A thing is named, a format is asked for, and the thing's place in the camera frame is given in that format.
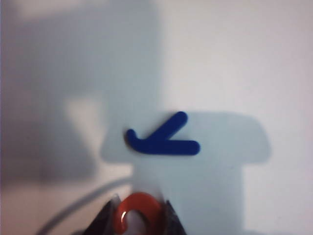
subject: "blue plastic piece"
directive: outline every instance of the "blue plastic piece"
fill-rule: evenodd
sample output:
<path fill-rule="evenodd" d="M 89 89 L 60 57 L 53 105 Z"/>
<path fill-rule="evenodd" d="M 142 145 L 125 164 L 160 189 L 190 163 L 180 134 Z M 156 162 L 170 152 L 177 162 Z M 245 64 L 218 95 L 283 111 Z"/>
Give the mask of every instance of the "blue plastic piece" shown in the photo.
<path fill-rule="evenodd" d="M 178 112 L 154 131 L 148 138 L 137 138 L 132 129 L 126 132 L 128 144 L 136 151 L 145 154 L 196 155 L 200 145 L 196 141 L 169 140 L 188 120 L 185 112 Z"/>

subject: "white background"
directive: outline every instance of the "white background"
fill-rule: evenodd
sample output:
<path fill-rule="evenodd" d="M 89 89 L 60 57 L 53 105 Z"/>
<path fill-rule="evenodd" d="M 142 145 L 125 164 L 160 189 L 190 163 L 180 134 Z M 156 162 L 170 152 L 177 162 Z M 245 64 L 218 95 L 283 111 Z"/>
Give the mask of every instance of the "white background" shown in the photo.
<path fill-rule="evenodd" d="M 313 234 L 313 3 L 3 0 L 1 234 L 73 234 L 118 193 L 189 235 Z M 129 149 L 176 111 L 199 155 Z"/>

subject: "white surface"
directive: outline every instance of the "white surface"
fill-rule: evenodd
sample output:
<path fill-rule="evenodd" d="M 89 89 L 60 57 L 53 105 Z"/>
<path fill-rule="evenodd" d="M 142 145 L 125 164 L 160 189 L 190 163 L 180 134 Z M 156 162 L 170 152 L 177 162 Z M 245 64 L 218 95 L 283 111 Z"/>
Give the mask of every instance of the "white surface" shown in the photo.
<path fill-rule="evenodd" d="M 311 1 L 1 9 L 1 234 L 70 235 L 134 190 L 170 199 L 189 235 L 313 233 Z M 178 110 L 199 155 L 124 144 Z"/>

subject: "orange ring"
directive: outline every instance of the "orange ring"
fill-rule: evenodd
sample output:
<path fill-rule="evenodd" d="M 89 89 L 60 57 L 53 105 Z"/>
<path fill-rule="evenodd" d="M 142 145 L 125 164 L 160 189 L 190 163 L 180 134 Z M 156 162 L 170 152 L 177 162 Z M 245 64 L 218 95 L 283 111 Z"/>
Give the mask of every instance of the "orange ring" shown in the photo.
<path fill-rule="evenodd" d="M 146 235 L 162 234 L 165 217 L 163 206 L 153 196 L 144 192 L 131 194 L 117 207 L 113 217 L 113 228 L 117 234 L 127 231 L 126 214 L 132 210 L 140 212 L 147 219 Z"/>

